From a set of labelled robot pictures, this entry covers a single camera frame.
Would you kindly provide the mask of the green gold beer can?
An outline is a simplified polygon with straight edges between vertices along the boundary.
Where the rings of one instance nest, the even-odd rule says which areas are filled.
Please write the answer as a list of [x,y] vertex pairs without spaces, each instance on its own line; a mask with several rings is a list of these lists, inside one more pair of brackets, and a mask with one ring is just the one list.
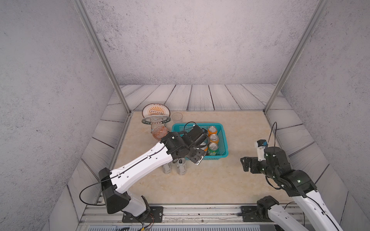
[[203,142],[201,145],[200,145],[200,149],[202,149],[203,151],[207,152],[208,150],[208,144]]

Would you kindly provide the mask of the silver drink can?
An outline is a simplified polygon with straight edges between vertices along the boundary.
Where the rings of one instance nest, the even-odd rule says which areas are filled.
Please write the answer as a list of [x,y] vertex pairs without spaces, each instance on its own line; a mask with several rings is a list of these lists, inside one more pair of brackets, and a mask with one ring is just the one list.
[[163,170],[164,174],[171,173],[171,171],[172,171],[171,163],[166,163],[166,164],[162,165],[162,170]]
[[179,158],[176,162],[177,172],[179,175],[185,175],[187,172],[187,165],[185,158]]

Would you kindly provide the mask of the teal plastic basket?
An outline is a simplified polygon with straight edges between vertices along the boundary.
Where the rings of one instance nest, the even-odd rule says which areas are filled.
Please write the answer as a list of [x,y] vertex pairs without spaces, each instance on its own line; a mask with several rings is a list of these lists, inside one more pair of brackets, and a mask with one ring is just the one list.
[[[208,129],[211,126],[215,126],[217,129],[217,136],[219,138],[218,142],[218,150],[217,154],[215,156],[208,156],[206,155],[203,160],[219,160],[222,158],[228,157],[229,151],[228,151],[228,144],[227,139],[225,135],[225,130],[222,124],[220,123],[197,123],[197,125],[202,129]],[[189,132],[193,127],[195,126],[195,123],[178,123],[172,125],[172,131],[180,132],[180,131],[186,131]]]

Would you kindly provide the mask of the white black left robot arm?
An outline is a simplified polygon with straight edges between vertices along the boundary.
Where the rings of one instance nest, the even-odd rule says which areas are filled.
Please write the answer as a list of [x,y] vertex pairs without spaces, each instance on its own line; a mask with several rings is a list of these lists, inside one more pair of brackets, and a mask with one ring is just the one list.
[[206,155],[202,150],[209,139],[206,129],[194,125],[190,131],[169,132],[149,151],[130,163],[110,170],[99,171],[99,184],[108,214],[129,213],[138,220],[145,220],[151,208],[144,196],[136,196],[129,188],[158,167],[174,160],[187,158],[196,165]]

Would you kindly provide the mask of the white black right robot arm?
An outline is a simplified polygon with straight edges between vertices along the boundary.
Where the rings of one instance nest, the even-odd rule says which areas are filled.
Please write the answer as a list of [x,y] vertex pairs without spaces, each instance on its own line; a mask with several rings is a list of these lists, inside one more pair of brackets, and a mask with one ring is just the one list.
[[[311,178],[302,170],[291,167],[284,150],[279,147],[257,147],[256,157],[241,158],[243,170],[263,174],[284,190],[303,211],[316,231],[340,231],[342,227],[324,203]],[[293,218],[272,196],[257,201],[256,216],[270,220],[285,231],[305,231],[306,227]]]

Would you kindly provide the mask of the green soda can front right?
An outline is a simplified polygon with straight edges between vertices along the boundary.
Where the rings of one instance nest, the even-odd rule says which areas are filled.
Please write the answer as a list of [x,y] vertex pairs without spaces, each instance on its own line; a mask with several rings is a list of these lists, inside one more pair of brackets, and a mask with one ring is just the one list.
[[218,144],[214,142],[210,142],[208,144],[208,149],[207,149],[207,155],[208,156],[217,156],[218,155]]

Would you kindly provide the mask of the orange soda can middle right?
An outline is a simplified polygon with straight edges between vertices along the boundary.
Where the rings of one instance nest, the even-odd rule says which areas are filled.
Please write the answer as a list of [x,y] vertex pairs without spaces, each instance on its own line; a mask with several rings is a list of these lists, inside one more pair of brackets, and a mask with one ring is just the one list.
[[219,143],[219,137],[216,134],[211,134],[209,136],[210,142],[218,144]]

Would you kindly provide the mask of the orange soda can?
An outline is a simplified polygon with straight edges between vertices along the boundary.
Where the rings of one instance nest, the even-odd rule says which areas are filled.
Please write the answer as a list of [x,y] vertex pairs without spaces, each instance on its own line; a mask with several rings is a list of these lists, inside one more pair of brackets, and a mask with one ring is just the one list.
[[218,144],[219,143],[219,137],[216,134],[211,134],[209,136],[210,142]]
[[208,136],[210,137],[211,135],[213,135],[213,134],[217,134],[218,133],[218,130],[217,130],[217,128],[215,127],[215,126],[210,126],[208,129],[207,129],[207,131],[208,131]]

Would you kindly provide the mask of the orange soda can back right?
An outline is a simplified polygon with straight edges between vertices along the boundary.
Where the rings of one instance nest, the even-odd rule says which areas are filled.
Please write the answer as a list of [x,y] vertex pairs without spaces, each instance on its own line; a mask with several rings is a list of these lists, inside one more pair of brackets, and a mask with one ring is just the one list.
[[217,134],[218,133],[218,130],[217,130],[217,128],[215,127],[215,126],[210,126],[208,129],[207,129],[207,131],[208,131],[208,136],[210,137],[211,135],[213,135],[213,134]]

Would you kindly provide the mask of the clear drinking glass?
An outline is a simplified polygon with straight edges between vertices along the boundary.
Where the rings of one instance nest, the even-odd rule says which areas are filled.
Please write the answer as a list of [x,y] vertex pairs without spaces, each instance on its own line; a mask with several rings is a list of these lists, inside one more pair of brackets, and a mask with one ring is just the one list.
[[174,124],[183,123],[183,114],[179,112],[175,112],[172,114],[172,122]]

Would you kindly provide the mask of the green rimmed flat plate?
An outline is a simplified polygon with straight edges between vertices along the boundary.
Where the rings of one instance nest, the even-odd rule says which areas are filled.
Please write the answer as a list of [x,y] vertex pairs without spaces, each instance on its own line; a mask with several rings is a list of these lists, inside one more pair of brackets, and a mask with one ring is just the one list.
[[143,124],[154,125],[154,124],[166,124],[171,121],[169,116],[165,115],[152,115],[142,119]]

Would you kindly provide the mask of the upright plate with sunburst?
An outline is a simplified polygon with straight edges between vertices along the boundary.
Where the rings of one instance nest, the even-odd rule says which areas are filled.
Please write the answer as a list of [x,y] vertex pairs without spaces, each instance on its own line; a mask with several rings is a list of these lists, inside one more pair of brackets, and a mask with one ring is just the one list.
[[143,118],[153,116],[153,115],[164,115],[164,116],[171,116],[171,112],[166,105],[160,103],[151,103],[146,105],[142,109],[142,116]]

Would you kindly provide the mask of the right aluminium frame post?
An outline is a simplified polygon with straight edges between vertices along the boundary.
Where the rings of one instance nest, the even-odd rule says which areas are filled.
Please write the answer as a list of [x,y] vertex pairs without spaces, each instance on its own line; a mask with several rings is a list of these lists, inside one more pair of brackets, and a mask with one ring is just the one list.
[[274,104],[278,96],[278,93],[282,90],[284,84],[289,78],[290,73],[292,72],[295,64],[299,60],[299,57],[301,56],[304,50],[305,45],[307,44],[310,37],[314,33],[317,24],[319,23],[322,15],[327,9],[328,3],[329,3],[329,0],[320,0],[318,2],[317,7],[312,14],[311,19],[309,20],[305,30],[302,33],[302,36],[299,39],[299,42],[297,43],[296,48],[294,49],[286,67],[284,68],[280,78],[278,79],[277,84],[275,85],[275,88],[271,94],[271,97],[269,98],[265,108],[263,109],[263,112],[265,115],[267,115],[268,111],[272,108],[272,105]]

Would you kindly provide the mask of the aluminium frame post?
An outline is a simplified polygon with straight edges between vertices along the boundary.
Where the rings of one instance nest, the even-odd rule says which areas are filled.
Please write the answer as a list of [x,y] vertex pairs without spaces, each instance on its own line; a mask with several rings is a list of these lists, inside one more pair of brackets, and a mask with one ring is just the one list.
[[329,0],[320,0],[318,2],[317,7],[312,14],[311,19],[309,20],[305,30],[302,33],[302,36],[299,39],[299,42],[297,43],[296,48],[294,49],[286,67],[284,68],[280,78],[278,79],[277,84],[275,85],[275,88],[271,94],[271,97],[269,98],[265,108],[263,109],[263,112],[265,115],[267,115],[268,111],[272,108],[272,105],[274,104],[278,96],[278,93],[282,90],[284,84],[289,78],[290,73],[292,72],[295,64],[299,60],[299,57],[301,56],[304,50],[305,45],[307,44],[310,37],[314,33],[317,24],[319,23],[322,15],[327,9],[328,3],[329,3]]
[[107,74],[107,76],[108,76],[108,78],[109,78],[117,96],[118,96],[119,101],[122,103],[123,108],[125,109],[125,111],[128,114],[130,114],[131,110],[130,110],[130,108],[129,108],[129,106],[128,106],[128,104],[127,104],[127,102],[126,102],[126,100],[123,96],[121,88],[118,85],[118,81],[117,81],[117,79],[115,77],[115,74],[113,72],[113,69],[112,69],[112,67],[111,67],[111,65],[108,61],[108,58],[107,58],[107,56],[104,52],[104,49],[103,49],[103,47],[102,47],[102,45],[99,41],[99,38],[96,34],[96,31],[95,31],[95,29],[94,29],[94,27],[91,23],[91,20],[88,16],[88,13],[87,13],[86,9],[85,9],[83,1],[73,0],[72,2],[73,2],[74,6],[77,10],[77,13],[78,13],[83,25],[84,25],[85,30],[86,30],[94,48],[95,48],[95,51],[96,51],[102,65],[104,67],[104,70],[105,70],[105,72],[106,72],[106,74]]

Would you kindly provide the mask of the left aluminium frame post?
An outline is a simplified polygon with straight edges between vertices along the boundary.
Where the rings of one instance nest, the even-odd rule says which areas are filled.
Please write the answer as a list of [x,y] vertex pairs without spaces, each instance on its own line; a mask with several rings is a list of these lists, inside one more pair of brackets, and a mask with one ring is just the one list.
[[102,45],[99,41],[99,38],[96,34],[96,31],[95,31],[95,29],[94,29],[94,27],[91,23],[91,20],[88,16],[88,13],[87,13],[86,9],[85,9],[83,1],[73,0],[72,2],[73,2],[74,6],[77,10],[77,13],[78,13],[83,25],[84,25],[85,30],[86,30],[94,48],[95,48],[95,51],[96,51],[102,65],[104,67],[104,70],[105,70],[105,72],[106,72],[106,74],[107,74],[107,76],[108,76],[108,78],[109,78],[117,96],[118,96],[119,101],[122,103],[123,108],[125,109],[125,111],[128,114],[130,114],[131,110],[130,110],[130,108],[129,108],[129,106],[128,106],[128,104],[127,104],[127,102],[126,102],[126,100],[123,96],[121,88],[118,85],[118,81],[117,81],[117,79],[115,77],[115,74],[113,72],[113,69],[112,69],[112,67],[111,67],[111,65],[108,61],[108,58],[107,58],[107,56],[104,52],[104,49],[103,49],[103,47],[102,47]]

